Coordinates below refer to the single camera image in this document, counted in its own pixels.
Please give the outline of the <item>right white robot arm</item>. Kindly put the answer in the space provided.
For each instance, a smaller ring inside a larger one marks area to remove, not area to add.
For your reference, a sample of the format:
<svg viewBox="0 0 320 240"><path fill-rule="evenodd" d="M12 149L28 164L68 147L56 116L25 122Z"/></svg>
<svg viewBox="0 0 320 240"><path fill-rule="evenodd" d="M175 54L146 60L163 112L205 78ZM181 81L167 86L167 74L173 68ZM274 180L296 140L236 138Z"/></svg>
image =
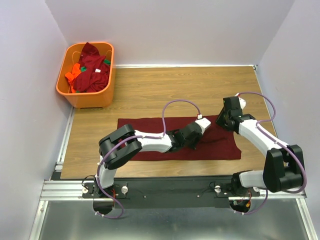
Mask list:
<svg viewBox="0 0 320 240"><path fill-rule="evenodd" d="M241 196L248 188L272 193L297 194L307 185L303 150L300 146L278 139L251 114L244 114L246 101L239 95L223 98L216 124L250 141L265 157L263 170L247 170L233 174L230 191Z"/></svg>

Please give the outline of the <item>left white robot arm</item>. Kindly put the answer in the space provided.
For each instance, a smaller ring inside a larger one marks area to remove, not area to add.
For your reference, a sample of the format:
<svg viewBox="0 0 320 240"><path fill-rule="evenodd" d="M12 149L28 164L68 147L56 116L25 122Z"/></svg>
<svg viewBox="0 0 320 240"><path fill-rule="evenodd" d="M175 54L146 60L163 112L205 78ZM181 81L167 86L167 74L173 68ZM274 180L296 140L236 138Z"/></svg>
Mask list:
<svg viewBox="0 0 320 240"><path fill-rule="evenodd" d="M101 198L110 194L118 168L139 152L174 153L183 148L195 149L211 123L198 119L182 129L161 133L146 133L125 124L99 142L100 162L93 191Z"/></svg>

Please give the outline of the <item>maroon t shirt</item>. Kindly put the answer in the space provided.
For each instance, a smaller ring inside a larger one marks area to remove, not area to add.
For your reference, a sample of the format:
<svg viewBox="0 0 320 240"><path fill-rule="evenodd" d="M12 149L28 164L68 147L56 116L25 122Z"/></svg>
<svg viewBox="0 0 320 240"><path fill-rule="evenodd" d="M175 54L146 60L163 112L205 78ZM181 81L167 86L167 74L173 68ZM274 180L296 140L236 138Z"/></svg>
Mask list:
<svg viewBox="0 0 320 240"><path fill-rule="evenodd" d="M203 137L196 145L196 149L184 147L173 153L160 153L156 151L139 152L133 161L200 161L200 160L239 160L241 150L237 147L234 133L218 126L215 121L216 115L209 115L206 118L211 126L205 131ZM119 118L117 127L126 124L132 125L135 130L145 133L160 133L163 131L163 123L160 117L154 118Z"/></svg>

